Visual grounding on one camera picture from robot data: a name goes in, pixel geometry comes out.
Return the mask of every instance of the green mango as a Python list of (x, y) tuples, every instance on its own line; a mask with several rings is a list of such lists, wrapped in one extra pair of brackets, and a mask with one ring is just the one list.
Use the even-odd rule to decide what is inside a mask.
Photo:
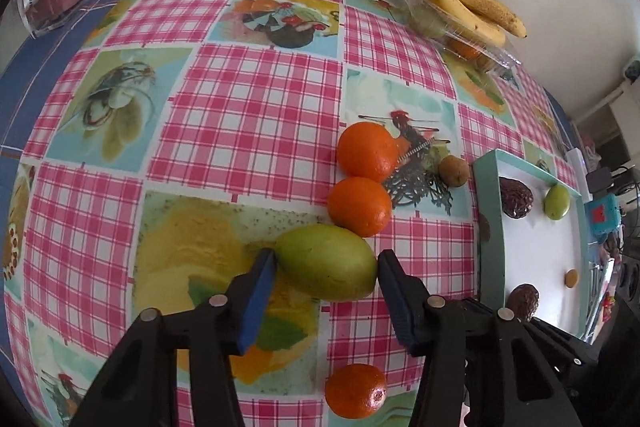
[(571, 195), (564, 185), (554, 185), (545, 196), (545, 215), (557, 221), (562, 219), (571, 206)]
[(378, 264), (367, 242), (334, 225), (306, 225), (283, 233), (274, 250), (298, 290), (324, 301), (354, 301), (372, 293)]

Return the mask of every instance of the teal tray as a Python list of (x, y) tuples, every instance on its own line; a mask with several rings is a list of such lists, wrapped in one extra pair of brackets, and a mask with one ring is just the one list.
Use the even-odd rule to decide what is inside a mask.
[[(502, 150), (493, 150), (478, 158), (473, 163), (473, 171), (481, 214), (480, 301), (492, 309), (503, 307), (507, 292), (513, 289), (507, 288), (509, 282), (520, 278), (518, 283), (532, 283), (540, 291), (538, 311), (544, 311), (546, 315), (541, 316), (536, 313), (536, 316), (553, 324), (552, 318), (555, 315), (550, 311), (558, 307), (558, 299), (561, 299), (562, 302), (559, 304), (561, 316), (553, 325), (578, 338), (581, 337), (586, 327), (590, 291), (588, 287), (590, 281), (589, 236), (582, 197), (576, 190), (563, 184), (548, 172)], [(532, 185), (530, 188), (534, 193), (534, 207), (528, 216), (514, 220), (503, 214), (498, 179), (500, 175), (520, 179), (526, 185)], [(567, 216), (559, 221), (552, 221), (543, 214), (541, 217), (542, 200), (544, 187), (550, 188), (556, 184), (567, 187), (572, 197), (572, 204)], [(516, 235), (519, 233), (518, 230), (524, 230), (521, 236)], [(562, 240), (570, 238), (568, 242), (572, 247), (554, 251), (554, 244), (550, 244), (552, 242), (548, 240), (554, 237), (556, 241), (558, 238)], [(531, 254), (532, 250), (539, 251), (539, 256)], [(570, 267), (580, 272), (578, 285), (573, 289), (564, 286), (564, 273)], [(522, 279), (522, 273), (526, 273), (526, 277), (532, 280)], [(553, 297), (552, 302), (544, 301), (549, 296)]]

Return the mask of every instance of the rooster print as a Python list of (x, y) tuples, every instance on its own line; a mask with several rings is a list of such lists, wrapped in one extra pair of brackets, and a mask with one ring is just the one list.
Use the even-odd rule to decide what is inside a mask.
[(440, 161), (461, 156), (462, 140), (454, 105), (421, 86), (394, 77), (349, 68), (343, 82), (340, 121), (383, 125), (398, 144), (400, 161), (383, 182), (397, 215), (431, 214), (469, 219), (468, 187), (449, 188), (438, 176)]
[(34, 376), (37, 375), (50, 425), (69, 427), (104, 359), (62, 339), (30, 315), (27, 327)]
[[(385, 124), (386, 119), (361, 115), (363, 120)], [(449, 187), (438, 176), (441, 158), (449, 154), (450, 140), (438, 139), (437, 127), (415, 126), (404, 110), (390, 113), (391, 123), (398, 131), (399, 166), (382, 185), (391, 196), (393, 207), (417, 207), (422, 198), (430, 198), (431, 203), (441, 206), (448, 216), (451, 214), (453, 196)]]

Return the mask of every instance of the blue gripper pad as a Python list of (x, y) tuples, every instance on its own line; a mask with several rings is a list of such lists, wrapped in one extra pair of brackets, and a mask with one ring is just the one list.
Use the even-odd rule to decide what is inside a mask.
[(240, 355), (244, 355), (244, 352), (255, 342), (258, 336), (258, 328), (262, 323), (262, 316), (269, 303), (269, 295), (276, 277), (276, 258), (273, 250), (261, 250), (256, 258), (254, 267), (247, 275), (255, 275), (256, 277), (254, 290), (242, 315), (242, 324), (238, 336)]
[[(402, 288), (401, 281), (405, 278), (416, 279), (407, 277), (400, 263), (398, 263), (398, 259), (393, 250), (384, 250), (380, 253), (378, 256), (378, 281), (380, 282), (380, 289), (385, 298), (386, 307), (389, 309), (391, 323), (396, 332), (396, 338), (398, 342), (411, 353), (415, 347), (417, 347), (418, 338), (415, 335), (416, 324), (414, 312), (412, 312), (405, 298), (404, 288)], [(419, 279), (417, 281), (426, 292), (422, 281)]]

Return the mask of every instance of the screw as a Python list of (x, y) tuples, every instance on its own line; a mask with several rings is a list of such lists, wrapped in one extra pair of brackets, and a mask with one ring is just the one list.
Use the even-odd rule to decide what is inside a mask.
[(500, 308), (498, 310), (498, 317), (504, 321), (512, 321), (515, 315), (513, 314), (513, 311), (508, 308)]
[(156, 320), (158, 317), (158, 310), (155, 308), (147, 308), (146, 310), (142, 310), (140, 312), (140, 319), (144, 322), (151, 322)]
[(223, 293), (219, 295), (212, 295), (209, 297), (209, 305), (214, 308), (219, 308), (220, 306), (224, 306), (229, 299), (226, 298), (226, 295)]
[(444, 308), (445, 300), (439, 295), (432, 295), (427, 299), (427, 304), (432, 308)]

